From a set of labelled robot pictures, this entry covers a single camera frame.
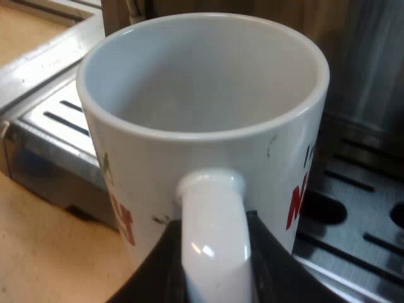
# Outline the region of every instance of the stainless steel surface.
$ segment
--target stainless steel surface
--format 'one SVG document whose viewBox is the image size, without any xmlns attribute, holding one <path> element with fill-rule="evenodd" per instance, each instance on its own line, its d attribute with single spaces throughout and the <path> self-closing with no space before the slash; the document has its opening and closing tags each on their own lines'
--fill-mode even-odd
<svg viewBox="0 0 404 303">
<path fill-rule="evenodd" d="M 97 13 L 0 69 L 0 117 L 33 90 L 76 64 L 104 35 Z"/>
<path fill-rule="evenodd" d="M 324 116 L 294 247 L 393 302 L 404 299 L 404 229 L 390 218 L 404 201 L 403 151 L 402 141 Z"/>
<path fill-rule="evenodd" d="M 21 121 L 46 133 L 51 130 L 57 139 L 73 143 L 77 149 L 95 157 L 75 80 L 28 111 Z"/>
<path fill-rule="evenodd" d="M 72 1 L 93 6 L 94 8 L 101 8 L 101 0 L 72 0 Z"/>
<path fill-rule="evenodd" d="M 404 1 L 350 1 L 346 18 L 326 111 L 403 136 Z"/>
<path fill-rule="evenodd" d="M 6 145 L 4 144 L 4 137 L 6 136 L 8 128 L 8 121 L 3 121 L 0 124 L 0 171 L 5 175 L 10 176 Z"/>
</svg>

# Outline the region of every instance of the mug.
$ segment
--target mug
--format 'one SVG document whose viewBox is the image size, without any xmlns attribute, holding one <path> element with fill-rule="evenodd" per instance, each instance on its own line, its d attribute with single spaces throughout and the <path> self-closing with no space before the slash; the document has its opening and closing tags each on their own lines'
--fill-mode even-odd
<svg viewBox="0 0 404 303">
<path fill-rule="evenodd" d="M 166 16 L 99 43 L 76 83 L 134 267 L 181 218 L 191 302 L 250 302 L 245 211 L 292 251 L 329 79 L 308 38 L 251 16 Z"/>
</svg>

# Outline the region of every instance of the drip tray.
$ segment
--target drip tray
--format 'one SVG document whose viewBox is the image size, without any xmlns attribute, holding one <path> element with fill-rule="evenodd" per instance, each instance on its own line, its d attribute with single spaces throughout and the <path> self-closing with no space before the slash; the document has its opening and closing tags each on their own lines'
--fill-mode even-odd
<svg viewBox="0 0 404 303">
<path fill-rule="evenodd" d="M 115 228 L 75 73 L 2 124 L 0 167 L 82 220 Z M 323 116 L 293 254 L 349 302 L 403 302 L 403 151 L 403 142 Z"/>
</svg>

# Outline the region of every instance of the metal grate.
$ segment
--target metal grate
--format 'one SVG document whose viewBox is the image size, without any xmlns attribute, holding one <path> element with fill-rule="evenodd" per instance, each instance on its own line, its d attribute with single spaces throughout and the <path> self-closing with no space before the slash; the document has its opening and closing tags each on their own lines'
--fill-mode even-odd
<svg viewBox="0 0 404 303">
<path fill-rule="evenodd" d="M 294 254 L 377 295 L 359 300 L 402 302 L 404 229 L 391 212 L 404 201 L 403 144 L 325 117 L 317 146 Z"/>
</svg>

